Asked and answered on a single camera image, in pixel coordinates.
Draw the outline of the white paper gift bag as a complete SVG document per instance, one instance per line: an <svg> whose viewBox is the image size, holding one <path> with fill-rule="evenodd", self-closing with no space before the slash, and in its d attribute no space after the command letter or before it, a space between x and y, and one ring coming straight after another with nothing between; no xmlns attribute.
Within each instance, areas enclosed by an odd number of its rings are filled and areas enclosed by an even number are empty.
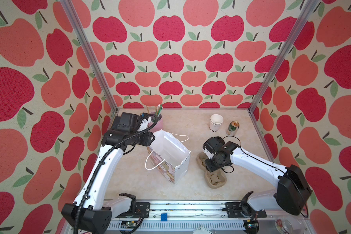
<svg viewBox="0 0 351 234"><path fill-rule="evenodd" d="M173 186L186 175L191 151L183 144L189 140L187 135L159 130L154 132L155 140L147 147L145 169L158 170Z"/></svg>

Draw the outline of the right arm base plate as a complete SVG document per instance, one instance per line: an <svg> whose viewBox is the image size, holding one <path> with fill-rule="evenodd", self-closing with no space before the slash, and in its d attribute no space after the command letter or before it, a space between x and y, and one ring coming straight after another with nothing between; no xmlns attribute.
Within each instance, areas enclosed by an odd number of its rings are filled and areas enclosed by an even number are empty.
<svg viewBox="0 0 351 234"><path fill-rule="evenodd" d="M248 204L241 202L226 202L225 208L222 211L226 211L229 218L266 218L267 214L265 211L255 211Z"/></svg>

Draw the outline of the cardboard cup carrier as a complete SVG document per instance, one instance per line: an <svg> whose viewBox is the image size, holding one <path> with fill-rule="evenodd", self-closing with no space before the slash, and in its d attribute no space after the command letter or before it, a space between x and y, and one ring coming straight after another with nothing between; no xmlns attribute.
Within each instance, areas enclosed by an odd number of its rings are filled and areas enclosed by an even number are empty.
<svg viewBox="0 0 351 234"><path fill-rule="evenodd" d="M205 160L208 157L205 153L199 153L197 156L197 164L199 168L204 172L204 178L207 185L212 189L217 189L224 186L227 182L227 177L222 169L218 169L214 172L209 172L205 165Z"/></svg>

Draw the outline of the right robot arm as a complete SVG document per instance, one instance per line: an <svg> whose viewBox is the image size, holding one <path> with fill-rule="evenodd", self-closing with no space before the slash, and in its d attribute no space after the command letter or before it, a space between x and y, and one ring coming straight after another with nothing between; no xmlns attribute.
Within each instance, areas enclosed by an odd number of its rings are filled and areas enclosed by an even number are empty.
<svg viewBox="0 0 351 234"><path fill-rule="evenodd" d="M225 166L241 166L273 185L272 190L261 193L248 192L235 211L252 217L259 211L282 209L291 215L307 210L312 190L298 166L276 164L254 155L241 143L225 142L221 137L211 137L203 144L206 169L215 172Z"/></svg>

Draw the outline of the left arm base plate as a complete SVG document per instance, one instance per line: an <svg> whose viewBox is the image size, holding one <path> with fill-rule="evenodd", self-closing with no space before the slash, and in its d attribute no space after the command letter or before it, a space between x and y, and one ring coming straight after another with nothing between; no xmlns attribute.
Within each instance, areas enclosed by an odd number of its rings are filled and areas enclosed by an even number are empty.
<svg viewBox="0 0 351 234"><path fill-rule="evenodd" d="M143 214L145 218L149 217L150 212L149 202L137 202L134 211L122 213L118 218L139 218L140 214Z"/></svg>

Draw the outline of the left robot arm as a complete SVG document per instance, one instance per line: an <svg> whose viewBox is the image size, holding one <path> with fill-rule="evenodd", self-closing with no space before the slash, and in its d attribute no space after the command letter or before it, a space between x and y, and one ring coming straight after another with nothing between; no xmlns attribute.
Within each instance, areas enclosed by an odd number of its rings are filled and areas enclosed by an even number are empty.
<svg viewBox="0 0 351 234"><path fill-rule="evenodd" d="M127 153L127 147L150 146L155 140L151 129L158 119L156 114L145 113L122 113L114 119L112 127L103 135L99 155L86 184L74 202L62 208L61 214L75 234L80 231L103 234L111 219L121 215L138 216L135 230L141 225L145 215L137 209L136 196L121 193L111 205L104 204L104 197L118 162Z"/></svg>

